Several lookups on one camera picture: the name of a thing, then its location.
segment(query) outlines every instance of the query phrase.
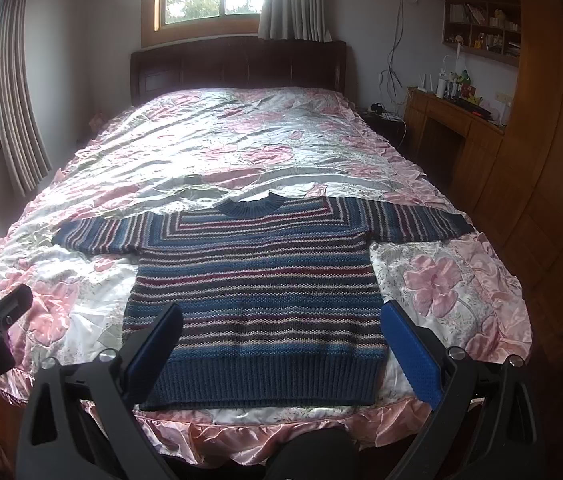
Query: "metal screw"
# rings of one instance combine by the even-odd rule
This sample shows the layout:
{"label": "metal screw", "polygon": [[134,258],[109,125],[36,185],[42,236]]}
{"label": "metal screw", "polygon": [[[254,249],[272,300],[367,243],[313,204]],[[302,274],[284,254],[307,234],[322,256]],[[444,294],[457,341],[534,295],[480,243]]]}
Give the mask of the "metal screw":
{"label": "metal screw", "polygon": [[451,346],[448,349],[448,355],[453,361],[461,361],[466,357],[466,351],[458,346]]}
{"label": "metal screw", "polygon": [[525,364],[523,358],[515,354],[508,357],[508,361],[510,361],[511,365],[515,368],[521,368]]}
{"label": "metal screw", "polygon": [[59,364],[60,362],[57,361],[57,359],[55,357],[47,357],[46,359],[44,359],[41,363],[40,366],[44,369],[44,370],[48,370],[49,368],[53,368],[55,365]]}
{"label": "metal screw", "polygon": [[106,350],[102,350],[101,352],[99,352],[99,355],[97,356],[97,358],[104,363],[108,361],[112,361],[116,357],[117,357],[117,351],[114,348],[107,348]]}

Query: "curtain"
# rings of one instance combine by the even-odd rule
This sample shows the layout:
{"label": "curtain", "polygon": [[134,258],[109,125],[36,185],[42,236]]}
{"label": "curtain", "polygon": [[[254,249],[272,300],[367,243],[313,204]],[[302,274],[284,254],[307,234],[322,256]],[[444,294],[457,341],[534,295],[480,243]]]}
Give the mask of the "curtain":
{"label": "curtain", "polygon": [[257,36],[331,41],[324,25],[324,0],[264,0]]}
{"label": "curtain", "polygon": [[34,190],[50,171],[35,124],[24,63],[26,0],[0,0],[0,139],[13,188]]}

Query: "wall shelf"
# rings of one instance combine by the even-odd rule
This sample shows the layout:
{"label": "wall shelf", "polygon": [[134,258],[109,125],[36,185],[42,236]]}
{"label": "wall shelf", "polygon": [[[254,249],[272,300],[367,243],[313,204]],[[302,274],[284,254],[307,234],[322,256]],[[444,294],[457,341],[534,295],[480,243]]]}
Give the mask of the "wall shelf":
{"label": "wall shelf", "polygon": [[[507,18],[514,23],[521,22],[521,8],[516,4],[495,4],[492,2],[468,2],[474,6],[480,7],[484,10],[485,18],[489,22],[490,18],[495,15],[495,9],[501,9],[506,14]],[[462,52],[472,54],[474,56],[481,56],[494,61],[505,63],[510,66],[519,66],[519,56],[509,56],[506,54],[509,48],[510,41],[514,43],[521,43],[521,30],[508,30],[503,27],[496,27],[490,24],[479,25],[477,23],[465,22],[452,22],[450,21],[450,5],[451,2],[446,2],[446,10],[444,13],[444,28],[443,28],[443,44],[452,48],[457,48],[457,43],[450,41],[456,35],[461,35],[464,44],[461,47]],[[503,43],[503,53],[486,50],[485,48],[475,48],[475,40],[478,39],[479,34],[501,36]]]}
{"label": "wall shelf", "polygon": [[[450,46],[450,48],[457,48],[457,43],[450,43],[450,41],[444,41],[444,45]],[[514,56],[506,56],[502,54],[497,54],[496,52],[490,52],[484,48],[473,48],[471,46],[462,45],[461,51],[466,54],[474,54],[475,56],[487,57],[494,61],[499,61],[501,63],[506,63],[510,66],[519,66],[519,58]]]}

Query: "wooden desk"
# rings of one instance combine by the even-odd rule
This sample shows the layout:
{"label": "wooden desk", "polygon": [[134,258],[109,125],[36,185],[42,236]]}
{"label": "wooden desk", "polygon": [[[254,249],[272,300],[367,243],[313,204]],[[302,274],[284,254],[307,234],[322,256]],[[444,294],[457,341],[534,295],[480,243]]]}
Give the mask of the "wooden desk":
{"label": "wooden desk", "polygon": [[503,130],[434,94],[410,93],[408,156],[455,206],[474,210],[497,158]]}

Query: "pink floral bedspread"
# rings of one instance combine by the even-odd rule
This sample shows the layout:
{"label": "pink floral bedspread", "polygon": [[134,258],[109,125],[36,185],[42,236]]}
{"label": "pink floral bedspread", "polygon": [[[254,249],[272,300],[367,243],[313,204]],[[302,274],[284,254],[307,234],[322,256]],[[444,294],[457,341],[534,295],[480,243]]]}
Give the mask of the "pink floral bedspread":
{"label": "pink floral bedspread", "polygon": [[[132,257],[96,256],[51,243],[59,225],[91,216],[206,208],[226,198],[357,196],[455,212],[452,204],[365,126],[341,94],[319,89],[211,89],[166,94],[113,120],[76,153],[0,240],[0,297],[19,283],[32,309],[10,331],[16,368],[0,392],[24,403],[40,360],[92,360],[119,348],[137,272]],[[530,323],[519,281],[483,234],[449,242],[373,244],[380,290],[447,345],[501,362],[528,355]],[[94,413],[94,407],[87,404]],[[396,359],[373,406],[137,412],[159,452],[205,466],[266,459],[277,444],[328,426],[360,447],[415,433],[430,408]]]}

